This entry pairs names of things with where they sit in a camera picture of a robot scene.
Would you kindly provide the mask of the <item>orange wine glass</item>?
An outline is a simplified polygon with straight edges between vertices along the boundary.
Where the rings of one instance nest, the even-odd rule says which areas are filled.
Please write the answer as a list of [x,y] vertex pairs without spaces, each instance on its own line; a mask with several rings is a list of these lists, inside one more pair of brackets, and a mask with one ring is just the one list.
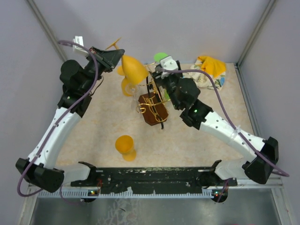
[[119,66],[117,68],[117,73],[121,76],[123,76],[123,80],[121,82],[121,89],[122,89],[122,93],[124,96],[129,97],[129,95],[126,93],[125,91],[125,87],[127,84],[131,83],[133,84],[133,82],[131,81],[130,77],[129,77],[129,73],[125,72],[125,70],[123,69],[122,66]]
[[133,85],[140,84],[149,74],[139,60],[126,54],[121,57],[121,65],[117,68],[117,73],[126,77]]
[[133,161],[136,158],[134,140],[131,136],[123,135],[115,142],[116,150],[122,155],[125,161]]

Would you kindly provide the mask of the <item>green wine glass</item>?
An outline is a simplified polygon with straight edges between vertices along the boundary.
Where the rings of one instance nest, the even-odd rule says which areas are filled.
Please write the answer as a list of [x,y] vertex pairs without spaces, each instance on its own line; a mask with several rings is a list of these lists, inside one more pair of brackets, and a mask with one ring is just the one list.
[[169,55],[167,54],[167,53],[165,53],[165,52],[158,52],[158,53],[156,53],[155,55],[154,55],[154,61],[156,62],[156,63],[160,63],[160,61],[162,60],[162,59],[164,59],[164,58],[166,58],[166,57],[168,57]]
[[165,97],[165,101],[170,101],[170,97],[166,90],[164,90],[164,97]]

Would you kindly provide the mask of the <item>gold wire wine glass rack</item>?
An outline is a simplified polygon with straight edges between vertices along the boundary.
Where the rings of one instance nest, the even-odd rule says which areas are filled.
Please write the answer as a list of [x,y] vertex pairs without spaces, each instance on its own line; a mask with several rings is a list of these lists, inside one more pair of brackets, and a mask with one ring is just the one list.
[[169,116],[165,105],[169,99],[165,97],[164,89],[158,87],[152,77],[156,65],[155,62],[144,65],[148,75],[138,84],[141,93],[138,94],[136,110],[148,125],[160,125],[164,129]]

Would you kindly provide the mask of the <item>clear wine glass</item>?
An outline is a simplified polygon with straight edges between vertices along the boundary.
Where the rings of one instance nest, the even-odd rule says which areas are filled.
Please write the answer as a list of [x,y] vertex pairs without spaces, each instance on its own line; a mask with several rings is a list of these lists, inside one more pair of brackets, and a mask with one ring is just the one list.
[[138,98],[140,93],[140,86],[129,83],[126,85],[125,91],[129,96],[132,97],[131,108],[132,110],[136,111],[137,106],[139,105]]

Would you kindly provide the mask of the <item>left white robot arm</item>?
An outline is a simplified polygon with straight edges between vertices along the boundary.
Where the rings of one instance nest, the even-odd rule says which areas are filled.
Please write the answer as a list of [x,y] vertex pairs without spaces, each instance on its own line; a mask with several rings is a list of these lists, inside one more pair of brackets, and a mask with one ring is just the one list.
[[91,47],[85,67],[76,60],[62,64],[60,80],[63,94],[54,118],[37,147],[26,159],[19,158],[15,164],[23,180],[50,193],[66,183],[83,182],[92,186],[97,182],[95,166],[78,162],[58,168],[56,161],[72,129],[87,111],[96,82],[103,72],[112,72],[124,53],[123,49],[106,51]]

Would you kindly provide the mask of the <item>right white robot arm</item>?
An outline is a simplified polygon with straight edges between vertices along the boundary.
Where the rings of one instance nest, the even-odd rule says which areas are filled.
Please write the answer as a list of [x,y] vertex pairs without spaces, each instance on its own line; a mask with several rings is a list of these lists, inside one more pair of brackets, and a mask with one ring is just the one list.
[[273,172],[272,164],[278,161],[278,142],[269,137],[267,140],[232,127],[229,120],[218,115],[211,107],[198,99],[200,90],[191,78],[181,73],[172,73],[162,77],[162,72],[152,73],[157,87],[163,87],[176,110],[181,110],[183,122],[198,130],[207,132],[243,157],[230,161],[221,161],[209,174],[210,182],[221,185],[229,178],[247,176],[258,184],[266,184]]

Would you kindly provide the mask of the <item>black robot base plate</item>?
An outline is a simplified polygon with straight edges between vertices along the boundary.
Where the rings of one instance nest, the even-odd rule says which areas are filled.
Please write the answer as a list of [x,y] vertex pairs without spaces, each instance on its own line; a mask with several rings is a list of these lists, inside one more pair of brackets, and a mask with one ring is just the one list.
[[107,167],[91,170],[86,180],[72,187],[98,187],[102,194],[201,194],[202,189],[222,187],[225,181],[214,167]]

